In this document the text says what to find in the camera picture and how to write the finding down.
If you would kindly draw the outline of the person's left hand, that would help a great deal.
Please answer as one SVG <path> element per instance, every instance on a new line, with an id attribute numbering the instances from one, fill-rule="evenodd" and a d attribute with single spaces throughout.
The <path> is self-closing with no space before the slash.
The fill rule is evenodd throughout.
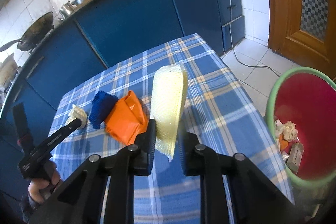
<path id="1" fill-rule="evenodd" d="M 49 185 L 53 185 L 53 187 L 57 189 L 63 183 L 63 180 L 60 178 L 60 174 L 57 171 L 57 165 L 54 162 L 52 162 L 52 165 L 54 172 L 51 182 L 49 182 L 48 180 L 43 180 L 41 178 L 34 178 L 29 184 L 29 196 L 33 201 L 38 204 L 42 204 L 46 200 L 42 195 L 42 192 L 45 192 L 45 188 L 47 188 Z"/>

